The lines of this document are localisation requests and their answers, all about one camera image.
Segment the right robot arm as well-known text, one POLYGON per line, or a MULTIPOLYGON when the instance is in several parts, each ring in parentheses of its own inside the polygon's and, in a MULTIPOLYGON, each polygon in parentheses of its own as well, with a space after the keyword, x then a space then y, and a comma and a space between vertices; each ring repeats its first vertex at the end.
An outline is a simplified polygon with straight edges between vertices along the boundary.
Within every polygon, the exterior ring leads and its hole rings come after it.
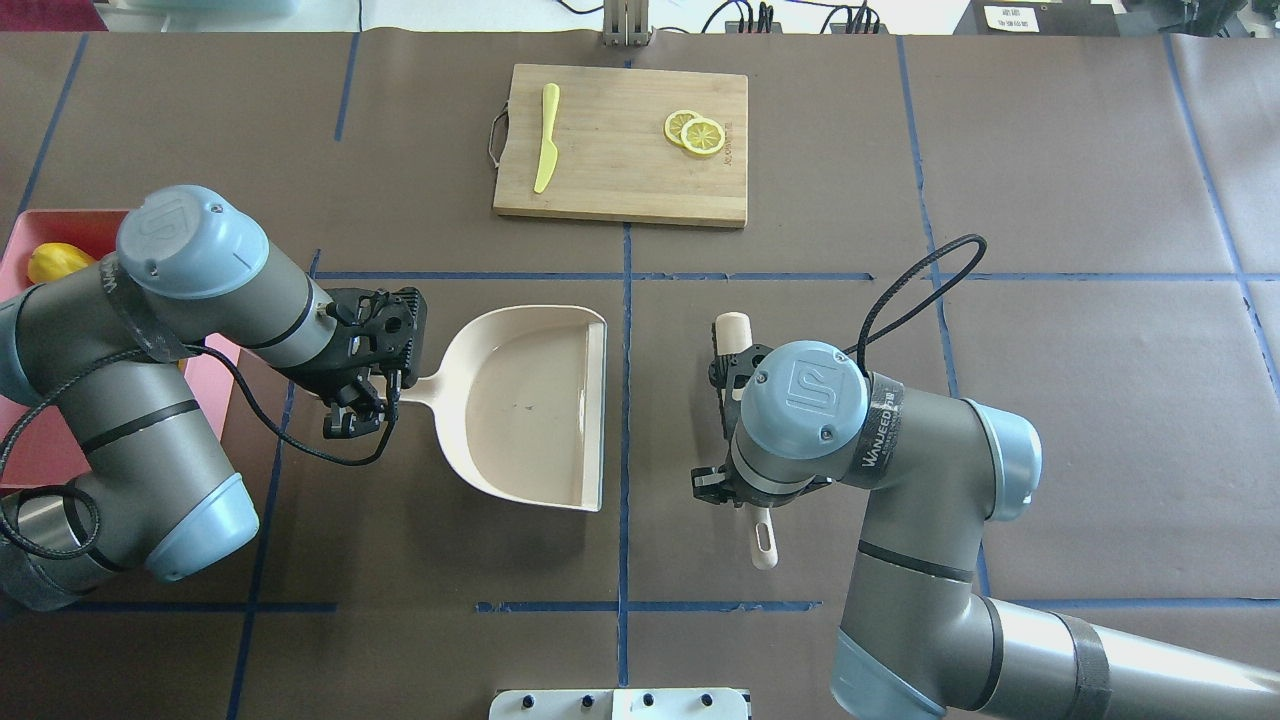
POLYGON ((716 342, 724 464, 712 503, 773 509, 844 483, 869 500, 829 691, 858 719, 1275 719, 1277 674, 973 589, 984 525, 1042 469, 1024 418, 865 373, 818 341, 716 342))

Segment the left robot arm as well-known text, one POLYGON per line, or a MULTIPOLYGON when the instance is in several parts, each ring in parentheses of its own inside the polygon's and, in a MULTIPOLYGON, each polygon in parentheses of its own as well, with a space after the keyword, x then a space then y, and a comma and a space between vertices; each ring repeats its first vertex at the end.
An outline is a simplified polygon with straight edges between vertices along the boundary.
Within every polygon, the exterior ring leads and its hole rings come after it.
POLYGON ((328 406, 324 436, 387 445, 419 378, 426 304, 412 287, 326 291, 250 215, 175 184, 129 211, 115 249, 3 305, 3 395, 49 407, 90 466, 3 501, 3 612, 69 606, 143 568, 178 582, 247 544, 259 514, 178 368, 219 334, 328 406))

